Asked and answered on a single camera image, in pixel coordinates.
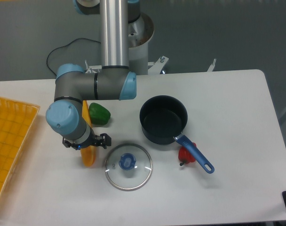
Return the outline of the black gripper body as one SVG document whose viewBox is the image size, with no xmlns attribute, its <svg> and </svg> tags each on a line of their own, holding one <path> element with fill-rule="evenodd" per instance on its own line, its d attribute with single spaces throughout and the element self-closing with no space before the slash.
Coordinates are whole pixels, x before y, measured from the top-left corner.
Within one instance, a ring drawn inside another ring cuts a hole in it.
<svg viewBox="0 0 286 226">
<path fill-rule="evenodd" d="M 94 132 L 90 131 L 88 133 L 84 133 L 79 139 L 71 142 L 71 148 L 75 150 L 80 150 L 82 148 L 86 148 L 91 145 L 95 145 L 96 138 Z"/>
</svg>

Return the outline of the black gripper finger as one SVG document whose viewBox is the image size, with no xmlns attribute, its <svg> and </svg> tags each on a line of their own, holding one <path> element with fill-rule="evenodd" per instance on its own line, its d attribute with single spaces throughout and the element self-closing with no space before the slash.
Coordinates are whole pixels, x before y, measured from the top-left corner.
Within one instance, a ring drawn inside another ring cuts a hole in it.
<svg viewBox="0 0 286 226">
<path fill-rule="evenodd" d="M 70 141 L 68 141 L 67 139 L 63 138 L 62 139 L 62 144 L 66 147 L 66 148 L 70 148 L 71 147 L 71 143 Z"/>
<path fill-rule="evenodd" d="M 103 133 L 100 135 L 95 135 L 95 146 L 107 149 L 107 147 L 111 145 L 112 145 L 112 139 L 108 134 Z"/>
</svg>

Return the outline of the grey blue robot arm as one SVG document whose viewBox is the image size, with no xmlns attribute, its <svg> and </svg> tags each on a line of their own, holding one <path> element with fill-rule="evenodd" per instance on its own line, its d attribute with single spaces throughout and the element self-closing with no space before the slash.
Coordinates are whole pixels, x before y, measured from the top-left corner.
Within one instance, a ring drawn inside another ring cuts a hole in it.
<svg viewBox="0 0 286 226">
<path fill-rule="evenodd" d="M 106 133 L 97 135 L 82 117 L 84 100 L 130 100 L 136 97 L 136 74 L 129 69 L 128 1 L 101 0 L 101 71 L 85 73 L 79 65 L 59 67 L 54 102 L 46 120 L 63 137 L 63 145 L 80 150 L 111 146 Z"/>
</svg>

